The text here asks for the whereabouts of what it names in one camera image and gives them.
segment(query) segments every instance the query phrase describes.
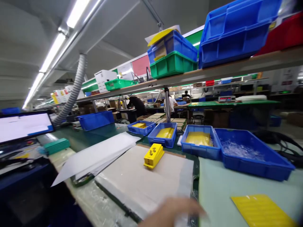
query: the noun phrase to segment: shelf rack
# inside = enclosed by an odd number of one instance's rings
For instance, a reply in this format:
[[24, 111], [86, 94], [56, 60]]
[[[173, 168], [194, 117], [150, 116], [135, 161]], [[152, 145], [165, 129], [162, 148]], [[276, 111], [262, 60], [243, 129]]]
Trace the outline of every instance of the shelf rack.
[[[251, 57], [249, 59], [243, 59], [243, 60], [234, 61], [214, 67], [198, 69], [183, 74], [178, 74], [170, 77], [164, 77], [161, 79], [143, 82], [119, 90], [108, 91], [94, 96], [78, 99], [76, 102], [92, 101], [96, 99], [110, 98], [119, 95], [129, 95], [132, 93], [162, 89], [164, 87], [181, 86], [184, 84], [193, 84], [200, 81], [220, 79], [220, 78], [238, 76], [238, 75], [255, 73], [255, 72], [282, 69], [282, 68], [293, 67], [293, 66], [300, 66], [303, 65], [302, 53], [303, 53], [302, 46], [296, 48], [290, 48], [283, 51], [276, 51], [256, 57]], [[243, 83], [243, 81], [229, 83], [229, 84], [216, 84], [213, 85], [213, 87], [226, 86], [230, 84], [240, 84], [240, 83]], [[41, 107], [39, 109], [45, 109], [50, 107], [51, 106]]]

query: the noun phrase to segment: green tray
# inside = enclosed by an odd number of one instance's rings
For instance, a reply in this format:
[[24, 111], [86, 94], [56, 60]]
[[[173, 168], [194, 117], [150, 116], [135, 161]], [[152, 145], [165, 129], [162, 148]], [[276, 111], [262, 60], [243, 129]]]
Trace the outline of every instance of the green tray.
[[173, 51], [150, 65], [151, 76], [154, 79], [185, 73], [197, 69], [198, 63]]
[[108, 82], [105, 82], [105, 87], [108, 91], [117, 90], [124, 87], [129, 87], [135, 85], [133, 80], [123, 80], [123, 79], [114, 79]]

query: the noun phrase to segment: person in dark shirt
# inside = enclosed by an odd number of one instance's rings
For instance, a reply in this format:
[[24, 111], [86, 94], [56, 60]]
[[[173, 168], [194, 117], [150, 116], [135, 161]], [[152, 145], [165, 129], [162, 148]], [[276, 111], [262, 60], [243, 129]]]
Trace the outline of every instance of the person in dark shirt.
[[182, 95], [182, 98], [184, 98], [184, 97], [189, 97], [190, 98], [190, 95], [188, 94], [188, 91], [185, 91], [185, 94]]
[[141, 99], [136, 96], [129, 97], [129, 103], [127, 104], [127, 108], [130, 108], [132, 105], [135, 106], [135, 109], [137, 111], [137, 117], [146, 115], [145, 106]]

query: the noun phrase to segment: computer monitor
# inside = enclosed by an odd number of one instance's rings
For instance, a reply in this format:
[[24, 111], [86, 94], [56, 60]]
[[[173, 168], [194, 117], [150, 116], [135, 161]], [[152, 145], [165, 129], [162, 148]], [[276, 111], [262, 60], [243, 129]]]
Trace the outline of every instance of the computer monitor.
[[47, 111], [16, 113], [0, 117], [0, 144], [29, 139], [55, 131]]

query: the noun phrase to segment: fluorescent light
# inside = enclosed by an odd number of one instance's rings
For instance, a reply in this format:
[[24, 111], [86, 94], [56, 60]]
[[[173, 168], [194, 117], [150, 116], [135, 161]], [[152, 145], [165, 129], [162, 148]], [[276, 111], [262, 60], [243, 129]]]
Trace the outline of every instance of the fluorescent light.
[[34, 92], [35, 92], [36, 88], [38, 87], [38, 84], [39, 84], [40, 80], [43, 78], [43, 76], [44, 76], [43, 73], [38, 73], [38, 75], [36, 76], [36, 79], [31, 87], [31, 89], [29, 90], [29, 93], [26, 97], [26, 100], [24, 102], [22, 109], [24, 109], [27, 106], [28, 102], [32, 98], [32, 95], [34, 94]]
[[67, 19], [67, 25], [74, 28], [90, 0], [77, 0]]
[[125, 72], [122, 72], [122, 75], [126, 75], [126, 74], [128, 74], [128, 73], [130, 73], [130, 72], [133, 72], [133, 69], [132, 69], [132, 68], [130, 68], [129, 70], [126, 70]]
[[86, 86], [86, 87], [84, 87], [84, 88], [81, 88], [81, 90], [86, 89], [86, 88], [88, 88], [88, 87], [91, 87], [91, 86], [93, 86], [93, 85], [95, 85], [95, 84], [97, 84], [97, 83], [93, 83], [93, 84], [88, 85], [88, 86]]
[[45, 73], [50, 66], [51, 62], [53, 61], [54, 57], [56, 56], [58, 50], [62, 46], [63, 42], [65, 40], [65, 35], [62, 33], [58, 33], [53, 45], [50, 48], [50, 51], [48, 52], [46, 59], [44, 60], [44, 63], [40, 69], [40, 72]]

